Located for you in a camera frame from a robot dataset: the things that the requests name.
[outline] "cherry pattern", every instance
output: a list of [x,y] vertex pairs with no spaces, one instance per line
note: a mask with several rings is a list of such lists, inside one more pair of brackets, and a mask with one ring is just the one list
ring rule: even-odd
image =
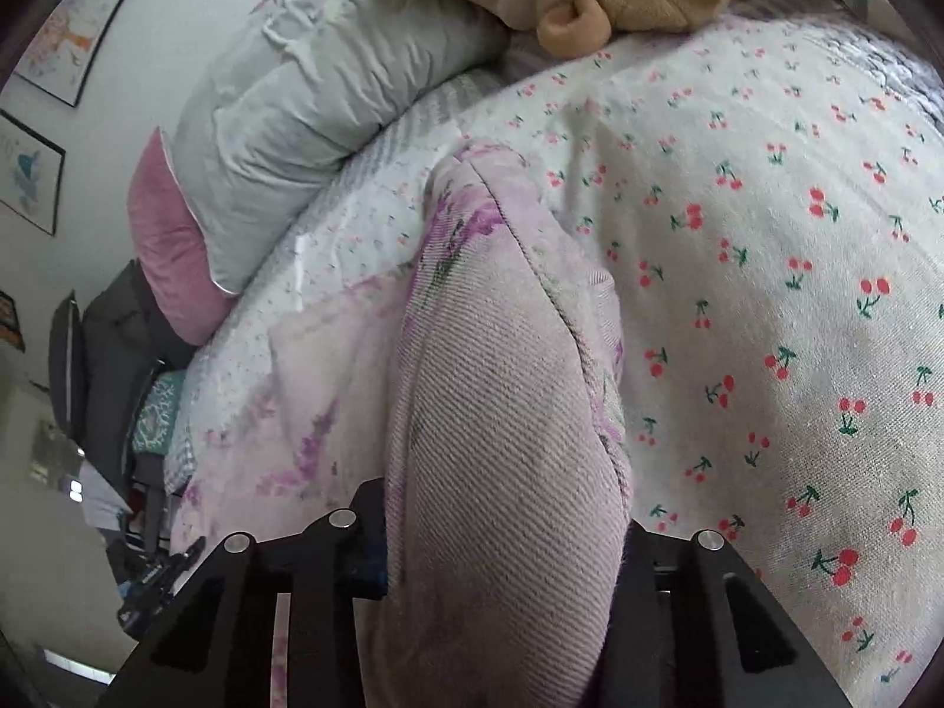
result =
[[784,154],[786,153],[786,144],[768,143],[768,145],[766,145],[766,150],[768,151],[768,162],[771,163],[771,165],[784,164]]
[[732,543],[738,539],[738,532],[741,532],[743,527],[747,527],[747,525],[736,513],[732,513],[730,519],[721,519],[721,521],[717,523],[717,531]]
[[738,247],[730,243],[727,238],[721,238],[719,247],[721,248],[721,251],[717,254],[719,263],[736,263],[738,269],[740,269],[748,262],[748,248]]
[[655,440],[656,425],[659,425],[659,422],[654,418],[643,418],[643,427],[645,428],[645,433],[639,434],[639,441],[642,444],[648,444],[650,447],[655,447],[657,444]]
[[813,504],[818,502],[820,502],[820,493],[812,484],[807,484],[806,489],[799,496],[790,496],[786,499],[786,509],[796,510],[796,515],[802,519],[804,516],[810,515]]
[[778,346],[777,354],[767,354],[763,358],[763,365],[773,370],[777,380],[787,380],[790,377],[790,362],[797,358],[797,353],[786,346]]
[[863,279],[859,282],[859,290],[862,290],[865,297],[856,298],[856,309],[859,309],[860,316],[871,319],[872,307],[881,300],[883,295],[891,293],[891,285],[889,285],[889,281],[885,279],[884,276],[880,276],[875,280],[874,285],[870,279]]
[[752,431],[751,433],[748,434],[748,444],[750,444],[751,447],[754,447],[755,443],[759,444],[761,449],[757,450],[757,452],[755,452],[754,450],[751,450],[749,454],[744,456],[744,463],[747,463],[748,466],[757,468],[757,461],[760,460],[761,450],[768,449],[768,447],[771,446],[771,440],[768,439],[766,436],[763,436],[761,437],[760,442],[758,442],[757,434],[755,434]]
[[896,241],[902,241],[905,244],[911,241],[911,237],[908,236],[908,233],[904,230],[902,216],[889,215],[889,221],[891,221],[891,238]]
[[678,518],[679,518],[679,515],[677,512],[673,511],[672,513],[669,513],[666,509],[663,508],[662,503],[656,503],[655,507],[652,510],[650,510],[650,518],[661,519],[662,516],[664,516],[665,518],[662,519],[655,527],[655,529],[658,529],[659,532],[665,532],[666,529],[668,529],[668,525],[675,524],[676,522],[678,522]]
[[727,130],[728,120],[724,119],[724,113],[720,111],[711,112],[711,120],[708,122],[708,127],[712,130]]
[[692,466],[691,468],[686,468],[686,477],[694,477],[695,482],[697,484],[700,484],[702,483],[702,481],[705,481],[706,477],[708,476],[708,469],[711,467],[712,467],[711,461],[709,461],[708,458],[705,458],[705,456],[702,455],[699,458],[699,461],[695,464],[695,466]]
[[655,205],[659,204],[659,197],[662,196],[662,193],[662,186],[659,186],[659,183],[653,183],[643,200],[643,205],[646,207],[655,207]]
[[730,160],[728,159],[714,166],[714,174],[716,174],[714,182],[718,186],[728,185],[733,191],[738,191],[744,186],[744,182],[738,178],[733,168],[730,167]]
[[852,548],[843,548],[837,555],[829,559],[823,556],[822,549],[817,550],[817,555],[813,560],[810,569],[829,575],[832,578],[832,585],[846,585],[853,579],[853,567],[859,562],[859,552]]
[[708,318],[708,306],[709,303],[705,299],[695,302],[695,311],[697,312],[697,318],[695,319],[695,329],[711,329],[711,320]]
[[659,375],[662,375],[664,369],[668,364],[668,354],[666,350],[660,348],[658,351],[654,351],[651,348],[645,352],[645,360],[650,362],[650,375],[653,378],[659,378]]
[[813,261],[791,257],[786,264],[790,269],[790,279],[786,282],[787,290],[802,290],[804,276],[813,271]]
[[642,271],[642,275],[639,277],[639,287],[648,288],[656,277],[663,282],[666,280],[662,273],[662,267],[650,264],[648,260],[639,261],[639,271]]
[[874,162],[863,162],[862,167],[867,169],[872,173],[872,180],[875,181],[879,186],[883,186],[884,182],[889,180],[889,172],[881,167],[881,162],[875,160]]
[[875,634],[870,634],[865,627],[866,621],[861,614],[857,614],[856,617],[850,622],[850,626],[846,631],[842,632],[842,636],[839,638],[846,644],[851,641],[856,641],[855,651],[857,653],[862,653],[862,651],[867,650],[868,646],[872,643],[872,639],[875,639]]
[[[904,494],[898,499],[898,507],[902,509],[902,515],[896,516],[891,520],[889,524],[889,532],[893,535],[898,535],[902,539],[902,545],[906,548],[914,546],[914,542],[917,540],[917,529],[915,529],[915,507],[911,502],[919,494],[918,490],[905,490]],[[902,532],[905,523],[910,521],[907,529]]]
[[674,215],[669,216],[670,225],[672,226],[672,231],[680,228],[687,228],[691,231],[697,231],[702,226],[704,226],[704,219],[702,218],[702,206],[701,205],[686,205],[686,211],[683,215],[676,218]]
[[708,404],[717,403],[722,409],[728,408],[728,395],[735,392],[735,379],[731,375],[725,375],[721,383],[716,383],[709,388],[705,386],[705,398]]
[[935,396],[931,392],[922,393],[920,388],[922,386],[927,387],[928,380],[931,378],[931,375],[935,373],[935,371],[923,364],[920,364],[915,369],[917,371],[917,381],[914,383],[915,389],[911,394],[911,401],[916,405],[919,405],[923,402],[926,407],[933,407],[933,404],[935,403]]
[[826,195],[819,186],[810,188],[810,214],[816,218],[829,216],[835,224],[839,220],[839,208],[826,201]]

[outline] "picture frame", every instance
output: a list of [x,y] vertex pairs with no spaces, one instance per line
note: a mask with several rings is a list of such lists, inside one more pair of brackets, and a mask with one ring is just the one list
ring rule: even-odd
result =
[[14,73],[72,108],[78,106],[124,0],[63,0],[33,37]]
[[17,351],[25,351],[27,346],[22,340],[20,318],[16,313],[16,302],[6,293],[0,293],[0,340],[12,343]]
[[0,110],[0,204],[55,237],[65,150]]

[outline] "bedding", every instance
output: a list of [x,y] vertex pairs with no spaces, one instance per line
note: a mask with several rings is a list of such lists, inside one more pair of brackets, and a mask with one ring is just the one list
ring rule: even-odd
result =
[[285,435],[247,422],[271,419],[247,402],[271,386],[268,326],[413,258],[431,169],[489,136],[615,279],[634,516],[722,529],[853,705],[900,704],[944,630],[940,84],[834,5],[798,1],[812,15],[749,0],[760,18],[625,37],[342,176],[190,370],[175,440],[200,468],[176,548],[236,529],[203,497],[246,460],[222,454],[230,440]]
[[214,283],[242,293],[346,158],[506,43],[497,18],[461,0],[278,0],[254,14],[173,137]]

